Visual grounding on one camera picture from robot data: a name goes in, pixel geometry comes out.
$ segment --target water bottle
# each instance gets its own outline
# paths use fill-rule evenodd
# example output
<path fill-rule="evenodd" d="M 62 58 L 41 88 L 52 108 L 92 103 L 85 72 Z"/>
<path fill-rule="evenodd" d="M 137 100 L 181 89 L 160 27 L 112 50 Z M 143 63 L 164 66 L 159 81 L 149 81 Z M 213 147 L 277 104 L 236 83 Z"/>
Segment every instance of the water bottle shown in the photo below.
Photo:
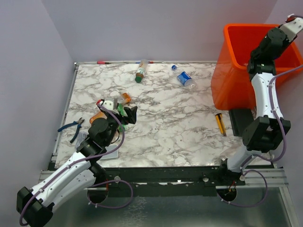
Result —
<path fill-rule="evenodd" d="M 183 84 L 183 86 L 191 90 L 197 86 L 194 80 L 186 72 L 184 72 L 183 69 L 178 68 L 175 65 L 173 65 L 171 69 L 173 70 L 174 74 L 177 76 L 177 80 L 179 80 L 180 83 Z"/>

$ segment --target green bottle cap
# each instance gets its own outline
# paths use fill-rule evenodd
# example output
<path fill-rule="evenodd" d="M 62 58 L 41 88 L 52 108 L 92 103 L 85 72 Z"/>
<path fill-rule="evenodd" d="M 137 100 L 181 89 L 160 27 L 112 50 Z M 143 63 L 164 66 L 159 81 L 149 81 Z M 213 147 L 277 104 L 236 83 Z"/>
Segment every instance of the green bottle cap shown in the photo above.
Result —
<path fill-rule="evenodd" d="M 140 83 L 142 78 L 141 77 L 136 77 L 136 79 L 134 79 L 137 83 Z"/>

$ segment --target metal floor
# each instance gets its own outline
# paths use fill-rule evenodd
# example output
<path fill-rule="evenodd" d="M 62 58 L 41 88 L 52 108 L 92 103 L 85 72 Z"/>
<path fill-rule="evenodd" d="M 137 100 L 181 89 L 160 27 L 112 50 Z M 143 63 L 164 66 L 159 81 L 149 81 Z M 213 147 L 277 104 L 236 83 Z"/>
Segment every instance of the metal floor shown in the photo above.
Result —
<path fill-rule="evenodd" d="M 253 204 L 264 188 L 238 189 L 235 202 Z M 126 198 L 109 198 L 107 205 Z M 255 208 L 237 208 L 218 197 L 135 197 L 120 210 L 88 205 L 86 191 L 67 201 L 46 227 L 290 227 L 279 188 L 269 188 L 266 201 Z"/>

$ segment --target pliers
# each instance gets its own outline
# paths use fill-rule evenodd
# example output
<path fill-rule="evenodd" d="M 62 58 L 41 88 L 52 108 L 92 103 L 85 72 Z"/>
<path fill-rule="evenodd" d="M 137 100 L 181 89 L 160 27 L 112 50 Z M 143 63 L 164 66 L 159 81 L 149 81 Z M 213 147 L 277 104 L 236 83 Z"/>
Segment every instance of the pliers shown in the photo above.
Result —
<path fill-rule="evenodd" d="M 63 129 L 67 129 L 68 127 L 71 127 L 71 126 L 74 126 L 74 125 L 77 124 L 76 133 L 75 133 L 74 137 L 70 140 L 70 143 L 73 143 L 75 141 L 75 139 L 77 138 L 78 134 L 79 134 L 79 131 L 80 131 L 80 128 L 81 128 L 81 124 L 83 122 L 84 122 L 84 119 L 82 119 L 82 117 L 81 117 L 76 122 L 69 123 L 69 124 L 66 124 L 66 125 L 62 126 L 61 128 L 58 129 L 58 132 L 61 132 Z"/>

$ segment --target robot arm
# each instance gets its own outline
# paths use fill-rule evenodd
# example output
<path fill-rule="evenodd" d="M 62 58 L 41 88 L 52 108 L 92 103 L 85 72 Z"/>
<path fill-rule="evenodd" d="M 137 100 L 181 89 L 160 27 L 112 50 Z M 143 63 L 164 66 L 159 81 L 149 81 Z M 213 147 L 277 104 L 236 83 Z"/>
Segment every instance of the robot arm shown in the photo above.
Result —
<path fill-rule="evenodd" d="M 17 211 L 31 227 L 43 227 L 69 198 L 94 185 L 96 181 L 106 181 L 105 170 L 96 162 L 105 153 L 111 153 L 119 148 L 118 146 L 110 152 L 105 148 L 110 145 L 119 127 L 116 119 L 122 124 L 135 124 L 137 107 L 132 109 L 125 107 L 127 116 L 122 116 L 116 110 L 115 99 L 102 100 L 102 105 L 99 108 L 107 118 L 94 120 L 89 128 L 89 135 L 69 160 L 43 182 L 30 190 L 23 187 L 18 192 Z"/>
<path fill-rule="evenodd" d="M 285 134 L 289 131 L 290 122 L 283 119 L 279 108 L 276 83 L 274 81 L 270 84 L 270 81 L 276 75 L 274 60 L 281 56 L 302 30 L 303 19 L 289 15 L 285 24 L 269 30 L 260 45 L 251 52 L 247 71 L 255 91 L 257 117 L 244 130 L 243 145 L 234 156 L 227 159 L 228 171 L 240 173 L 256 156 L 275 150 L 282 141 L 281 129 L 272 112 L 270 98 Z"/>

